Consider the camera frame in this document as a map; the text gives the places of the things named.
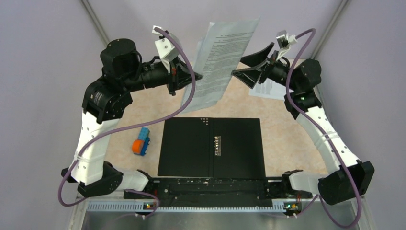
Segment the printed paper stack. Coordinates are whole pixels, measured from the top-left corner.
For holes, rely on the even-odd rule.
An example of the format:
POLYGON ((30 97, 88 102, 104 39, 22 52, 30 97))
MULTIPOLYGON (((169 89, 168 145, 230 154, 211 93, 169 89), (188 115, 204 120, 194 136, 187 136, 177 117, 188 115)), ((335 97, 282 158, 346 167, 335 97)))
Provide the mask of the printed paper stack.
POLYGON ((194 72, 194 96, 182 113, 209 108, 222 99, 260 19, 210 23, 206 37, 198 44, 194 72))

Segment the single printed paper sheet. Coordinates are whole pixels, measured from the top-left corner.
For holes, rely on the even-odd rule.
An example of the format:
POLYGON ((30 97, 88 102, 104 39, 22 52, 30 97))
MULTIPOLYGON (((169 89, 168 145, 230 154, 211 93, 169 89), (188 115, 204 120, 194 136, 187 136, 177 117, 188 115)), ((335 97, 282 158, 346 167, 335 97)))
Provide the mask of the single printed paper sheet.
POLYGON ((249 96, 282 100, 286 95, 286 87, 278 84, 270 79, 266 79, 264 83, 257 83, 253 89, 249 90, 249 96))

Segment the blue orange toy car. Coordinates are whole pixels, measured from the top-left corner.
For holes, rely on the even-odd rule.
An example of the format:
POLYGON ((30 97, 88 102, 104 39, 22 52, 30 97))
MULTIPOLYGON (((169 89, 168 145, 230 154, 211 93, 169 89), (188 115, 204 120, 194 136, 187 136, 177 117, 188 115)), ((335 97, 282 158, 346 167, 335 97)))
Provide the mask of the blue orange toy car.
POLYGON ((142 127, 137 139, 132 144, 132 152, 135 155, 144 156, 147 154, 147 148, 150 144, 150 130, 147 127, 142 127))

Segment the teal folder black inside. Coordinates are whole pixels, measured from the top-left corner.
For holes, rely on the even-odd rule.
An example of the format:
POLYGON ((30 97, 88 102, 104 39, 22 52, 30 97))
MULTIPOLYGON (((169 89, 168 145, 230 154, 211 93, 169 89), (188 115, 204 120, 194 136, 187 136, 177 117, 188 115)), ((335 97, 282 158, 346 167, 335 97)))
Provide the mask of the teal folder black inside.
POLYGON ((158 176, 265 178, 260 119, 175 117, 166 120, 158 176))

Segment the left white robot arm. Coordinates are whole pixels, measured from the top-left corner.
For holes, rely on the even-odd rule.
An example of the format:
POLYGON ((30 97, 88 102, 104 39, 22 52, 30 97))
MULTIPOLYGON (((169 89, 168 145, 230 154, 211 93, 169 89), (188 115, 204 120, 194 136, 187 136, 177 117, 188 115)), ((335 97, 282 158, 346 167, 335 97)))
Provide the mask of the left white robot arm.
POLYGON ((135 43, 127 38, 111 41, 100 54, 102 75, 85 90, 82 128, 74 160, 62 170, 70 183, 78 183, 83 197, 103 196, 116 190, 133 189, 142 198, 153 194, 146 173, 120 171, 105 160, 109 137, 86 144, 99 134, 113 130, 132 103, 131 92, 165 85, 169 94, 191 83, 187 66, 179 58, 167 68, 154 57, 143 62, 135 43))

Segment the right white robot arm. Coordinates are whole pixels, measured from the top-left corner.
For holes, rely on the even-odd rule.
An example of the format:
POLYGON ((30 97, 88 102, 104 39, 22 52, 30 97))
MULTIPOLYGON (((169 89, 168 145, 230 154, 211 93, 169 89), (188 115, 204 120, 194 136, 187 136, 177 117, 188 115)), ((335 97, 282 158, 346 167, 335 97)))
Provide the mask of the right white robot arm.
POLYGON ((303 170, 285 172, 282 194, 294 197, 306 191, 318 195, 329 205, 353 198, 360 201, 372 180, 374 166, 369 161, 361 161, 348 148, 327 118, 313 89, 321 82, 320 63, 306 59, 292 67, 288 59, 278 57, 273 44, 242 57, 240 62, 245 68, 234 70, 233 75, 249 88, 266 80, 289 88, 290 92, 284 97, 285 107, 308 133, 327 169, 326 175, 303 170))

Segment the aluminium frame rail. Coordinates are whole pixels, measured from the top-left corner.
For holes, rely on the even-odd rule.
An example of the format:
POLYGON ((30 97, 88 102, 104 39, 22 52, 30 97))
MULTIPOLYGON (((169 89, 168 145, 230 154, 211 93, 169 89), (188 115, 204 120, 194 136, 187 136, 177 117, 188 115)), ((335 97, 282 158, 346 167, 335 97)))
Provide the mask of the aluminium frame rail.
POLYGON ((79 212, 128 212, 137 215, 148 215, 152 212, 168 212, 168 213, 265 213, 287 214, 289 210, 305 211, 310 207, 311 199, 301 199, 300 204, 296 204, 294 199, 276 199, 273 200, 272 205, 260 207, 258 205, 249 205, 247 207, 221 207, 215 205, 214 207, 197 207, 192 205, 169 206, 166 207, 160 204, 159 207, 152 207, 152 199, 122 199, 122 200, 89 200, 83 201, 73 208, 73 213, 79 212))

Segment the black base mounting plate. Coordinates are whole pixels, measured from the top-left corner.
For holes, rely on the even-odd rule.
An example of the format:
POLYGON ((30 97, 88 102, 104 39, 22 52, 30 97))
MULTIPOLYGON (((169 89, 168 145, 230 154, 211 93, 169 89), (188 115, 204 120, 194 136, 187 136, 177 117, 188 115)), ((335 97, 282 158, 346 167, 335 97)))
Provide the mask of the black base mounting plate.
POLYGON ((192 205, 197 207, 247 207, 272 205, 276 199, 312 198, 310 192, 296 191, 280 177, 262 179, 215 178, 152 178, 144 195, 125 192, 124 199, 147 199, 156 196, 166 207, 192 205))

